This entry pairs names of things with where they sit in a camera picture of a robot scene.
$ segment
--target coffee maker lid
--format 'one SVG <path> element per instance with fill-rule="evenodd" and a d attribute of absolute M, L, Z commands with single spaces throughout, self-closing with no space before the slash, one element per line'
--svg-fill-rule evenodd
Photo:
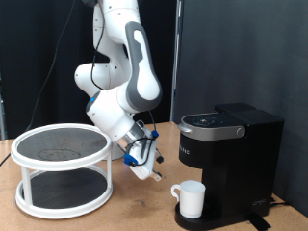
<path fill-rule="evenodd" d="M 243 122 L 229 114 L 186 115 L 178 128 L 184 136 L 198 141 L 238 139 L 245 134 Z"/>

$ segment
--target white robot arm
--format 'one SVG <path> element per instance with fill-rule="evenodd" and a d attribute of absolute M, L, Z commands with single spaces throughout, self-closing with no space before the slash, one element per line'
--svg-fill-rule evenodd
<path fill-rule="evenodd" d="M 91 97 L 87 114 L 127 153 L 125 162 L 140 179 L 160 180 L 153 169 L 157 135 L 132 118 L 156 108 L 162 99 L 137 0 L 83 1 L 94 6 L 94 47 L 110 58 L 108 64 L 84 64 L 76 70 L 78 87 Z"/>

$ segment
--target black cable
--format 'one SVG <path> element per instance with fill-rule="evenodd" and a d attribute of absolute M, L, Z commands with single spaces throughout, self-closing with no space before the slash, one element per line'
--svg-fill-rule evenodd
<path fill-rule="evenodd" d="M 138 141 L 150 141 L 150 140 L 155 140 L 155 139 L 151 139 L 151 138 L 139 138 L 139 139 L 136 139 L 135 141 L 133 141 L 132 143 L 130 143 L 127 147 L 127 153 L 129 154 L 132 146 L 138 142 Z"/>
<path fill-rule="evenodd" d="M 154 130 L 156 131 L 156 124 L 155 124 L 155 121 L 154 121 L 154 118 L 153 118 L 153 114 L 151 113 L 151 111 L 148 111 L 151 115 L 151 118 L 152 118 L 152 122 L 154 124 Z"/>
<path fill-rule="evenodd" d="M 93 56 L 93 63 L 92 63 L 92 69 L 90 71 L 90 79 L 92 80 L 93 84 L 95 84 L 94 80 L 93 80 L 93 69 L 95 67 L 95 61 L 96 61 L 96 55 L 97 55 L 97 50 L 98 50 L 98 46 L 103 38 L 103 35 L 104 35 L 104 27 L 105 27 L 105 18 L 104 18 L 104 12 L 103 12 L 103 9 L 102 9 L 102 6 L 100 4 L 99 1 L 97 1 L 98 5 L 99 5 L 99 8 L 100 8 L 100 11 L 102 12 L 102 17 L 103 17 L 103 28 L 102 28 L 102 34 L 100 35 L 100 38 L 99 38 L 99 41 L 97 42 L 97 45 L 96 45 L 96 48 L 95 48 L 95 51 L 94 51 L 94 56 Z"/>
<path fill-rule="evenodd" d="M 272 207 L 275 207 L 277 205 L 291 205 L 291 204 L 289 204 L 288 202 L 271 203 L 269 207 L 272 208 Z"/>
<path fill-rule="evenodd" d="M 0 166 L 2 166 L 11 156 L 11 153 L 1 162 Z"/>
<path fill-rule="evenodd" d="M 71 6 L 71 9 L 70 9 L 70 12 L 69 12 L 69 15 L 68 15 L 68 19 L 67 19 L 66 24 L 65 24 L 65 26 L 64 26 L 64 29 L 62 30 L 61 35 L 60 35 L 60 37 L 59 37 L 59 39 L 58 39 L 58 42 L 57 42 L 57 45 L 56 45 L 56 51 L 55 51 L 54 60 L 53 60 L 53 62 L 52 62 L 52 64 L 51 64 L 51 67 L 50 67 L 50 70 L 49 70 L 49 72 L 48 72 L 48 75 L 47 75 L 47 77 L 46 77 L 46 79 L 45 79 L 45 82 L 44 82 L 44 84 L 42 85 L 42 87 L 41 87 L 41 89 L 40 89 L 40 91 L 39 91 L 38 98 L 37 98 L 37 102 L 36 102 L 35 108 L 33 109 L 33 112 L 32 112 L 32 117 L 31 117 L 31 120 L 30 120 L 30 124 L 29 124 L 29 126 L 27 127 L 27 129 L 26 129 L 26 131 L 25 131 L 24 133 L 28 132 L 28 131 L 30 130 L 30 128 L 32 127 L 32 124 L 33 124 L 33 121 L 34 121 L 34 118 L 35 118 L 35 114 L 36 114 L 36 110 L 37 110 L 37 106 L 38 106 L 38 102 L 39 102 L 41 93 L 42 93 L 42 91 L 44 90 L 44 88 L 45 88 L 45 86 L 46 86 L 46 84 L 47 84 L 47 82 L 48 82 L 48 80 L 49 80 L 49 78 L 50 78 L 50 76 L 51 76 L 51 72 L 52 72 L 52 70 L 53 70 L 53 68 L 54 68 L 54 66 L 55 66 L 55 63 L 56 63 L 56 60 L 57 60 L 57 54 L 58 54 L 58 47 L 59 47 L 61 38 L 62 38 L 62 36 L 64 35 L 64 31 L 65 31 L 65 29 L 66 29 L 66 27 L 67 27 L 67 24 L 68 24 L 68 22 L 69 22 L 69 19 L 70 19 L 70 17 L 71 17 L 71 14 L 72 14 L 72 12 L 73 12 L 73 9 L 74 9 L 74 6 L 75 6 L 75 2 L 76 2 L 76 0 L 73 1 L 73 4 L 72 4 L 72 6 Z M 11 156 L 11 153 L 1 162 L 0 166 L 2 166 L 2 165 L 9 159 L 10 156 Z"/>
<path fill-rule="evenodd" d="M 156 139 L 151 139 L 151 143 L 150 143 L 150 145 L 149 145 L 149 147 L 148 147 L 148 151 L 147 151 L 147 155 L 146 155 L 145 161 L 144 161 L 142 164 L 135 164 L 135 163 L 133 163 L 133 164 L 132 164 L 133 167 L 145 165 L 145 163 L 147 162 L 148 157 L 149 157 L 149 155 L 150 155 L 150 150 L 151 150 L 152 143 L 153 143 L 155 140 L 156 140 Z"/>

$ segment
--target dark curtain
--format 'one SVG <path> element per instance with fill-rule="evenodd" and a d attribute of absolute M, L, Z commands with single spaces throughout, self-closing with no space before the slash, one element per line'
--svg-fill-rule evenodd
<path fill-rule="evenodd" d="M 56 43 L 73 0 L 0 1 L 0 65 L 9 139 L 30 123 L 39 90 L 55 54 Z M 164 91 L 153 111 L 156 122 L 169 121 L 176 1 L 140 1 L 141 23 L 150 43 L 153 64 Z M 76 5 L 62 41 L 51 78 L 41 96 L 33 128 L 52 123 L 88 123 L 89 98 L 74 82 L 78 65 L 92 62 L 93 8 Z M 99 56 L 98 62 L 108 59 Z M 149 114 L 136 119 L 151 123 Z"/>
<path fill-rule="evenodd" d="M 274 193 L 308 216 L 308 1 L 184 1 L 175 122 L 247 103 L 285 119 Z"/>

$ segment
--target wooden table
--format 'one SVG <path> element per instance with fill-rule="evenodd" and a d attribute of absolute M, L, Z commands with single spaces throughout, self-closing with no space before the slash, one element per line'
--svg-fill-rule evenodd
<path fill-rule="evenodd" d="M 90 214 L 63 220 L 48 220 L 25 215 L 14 202 L 15 190 L 21 181 L 20 166 L 12 158 L 0 167 L 0 230 L 45 231 L 45 230 L 183 230 L 174 221 L 176 199 L 170 188 L 185 180 L 201 181 L 201 170 L 183 165 L 179 159 L 180 131 L 172 122 L 157 124 L 160 133 L 158 148 L 165 161 L 155 169 L 163 179 L 139 180 L 122 159 L 113 161 L 114 193 L 101 208 Z M 0 160 L 11 151 L 13 140 L 0 141 Z M 97 164 L 106 169 L 106 162 Z M 271 231 L 307 231 L 308 219 L 291 206 L 276 206 L 270 209 L 265 220 Z M 256 231 L 249 222 L 238 223 L 216 230 Z"/>

